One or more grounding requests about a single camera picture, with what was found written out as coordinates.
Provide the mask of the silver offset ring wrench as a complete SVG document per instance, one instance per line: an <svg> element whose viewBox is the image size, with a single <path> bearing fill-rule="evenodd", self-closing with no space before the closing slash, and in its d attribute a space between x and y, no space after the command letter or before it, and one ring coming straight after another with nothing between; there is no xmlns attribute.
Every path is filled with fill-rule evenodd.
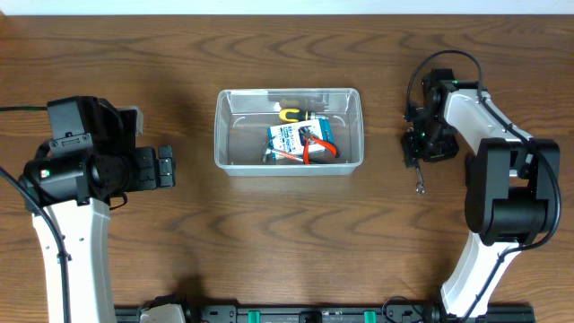
<svg viewBox="0 0 574 323"><path fill-rule="evenodd" d="M416 193L419 195L423 195L425 193L425 186L421 166L419 163L416 163L415 165L415 172L417 176Z"/></svg>

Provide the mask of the red black handled cutters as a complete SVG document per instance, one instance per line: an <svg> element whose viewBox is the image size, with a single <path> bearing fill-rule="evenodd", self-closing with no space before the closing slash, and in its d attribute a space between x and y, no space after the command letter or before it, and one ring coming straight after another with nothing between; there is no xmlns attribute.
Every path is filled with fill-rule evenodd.
<svg viewBox="0 0 574 323"><path fill-rule="evenodd" d="M335 144L332 144L326 140L320 139L319 137L315 136L307 127L301 127L299 129L299 134L301 135L304 143L302 159L305 164L312 163L311 159L309 158L310 155L309 148L313 144L323 147L325 150L333 154L335 158L340 157L339 150Z"/></svg>

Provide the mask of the black orange telescopic pickup tool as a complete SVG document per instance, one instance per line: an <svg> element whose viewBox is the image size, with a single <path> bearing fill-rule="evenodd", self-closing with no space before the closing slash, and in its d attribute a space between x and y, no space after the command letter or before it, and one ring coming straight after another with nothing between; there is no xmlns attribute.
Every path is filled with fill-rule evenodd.
<svg viewBox="0 0 574 323"><path fill-rule="evenodd" d="M297 155L297 154L293 154L293 153L287 153L285 151L274 148L270 142L267 142L266 144L263 145L263 155L262 155L262 162L263 163L268 163L271 159L275 159L277 156L283 157L283 158L286 158L286 159L289 159L292 161L301 162L304 164L323 164L322 161L319 161L317 159L312 159L309 156L309 149L306 145L304 146L303 154L301 154L301 155Z"/></svg>

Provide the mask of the blue white small box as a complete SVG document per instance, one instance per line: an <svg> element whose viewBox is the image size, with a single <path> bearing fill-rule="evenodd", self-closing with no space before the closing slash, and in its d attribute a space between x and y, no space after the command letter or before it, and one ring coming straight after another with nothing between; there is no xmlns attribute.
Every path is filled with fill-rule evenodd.
<svg viewBox="0 0 574 323"><path fill-rule="evenodd" d="M307 128L319 139L328 141L329 143L334 142L330 122L326 119L314 119L267 128L271 146L287 153L302 155L304 142L300 134L301 128Z"/></svg>

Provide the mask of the yellow black stubby screwdriver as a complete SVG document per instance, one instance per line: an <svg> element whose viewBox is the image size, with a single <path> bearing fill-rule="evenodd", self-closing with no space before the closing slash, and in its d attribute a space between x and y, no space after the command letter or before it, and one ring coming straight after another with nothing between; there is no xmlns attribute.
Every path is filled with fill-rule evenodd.
<svg viewBox="0 0 574 323"><path fill-rule="evenodd" d="M286 108L279 112L279 118L285 122L296 123L314 119L327 119L327 116L309 110Z"/></svg>

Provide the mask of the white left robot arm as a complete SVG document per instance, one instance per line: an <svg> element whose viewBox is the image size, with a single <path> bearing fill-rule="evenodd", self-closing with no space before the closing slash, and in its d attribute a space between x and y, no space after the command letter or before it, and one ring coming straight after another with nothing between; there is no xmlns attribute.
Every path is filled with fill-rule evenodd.
<svg viewBox="0 0 574 323"><path fill-rule="evenodd" d="M116 322L109 276L108 236L115 197L175 185L171 146L91 149L52 154L43 144L28 161L21 183L40 213L39 237L51 322Z"/></svg>

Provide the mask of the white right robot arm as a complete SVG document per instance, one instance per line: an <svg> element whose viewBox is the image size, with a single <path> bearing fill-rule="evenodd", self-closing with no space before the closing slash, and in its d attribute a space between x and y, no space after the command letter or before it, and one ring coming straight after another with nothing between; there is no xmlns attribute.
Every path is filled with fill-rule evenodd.
<svg viewBox="0 0 574 323"><path fill-rule="evenodd" d="M401 140L404 163L454 158L462 137L471 154L465 161L464 215L468 238L439 300L388 304L388 319L403 322L533 322L527 305L491 305L489 299L511 261L543 246L561 218L558 184L560 148L516 127L491 102L479 81L431 74L422 81L424 104L407 106L411 123Z"/></svg>

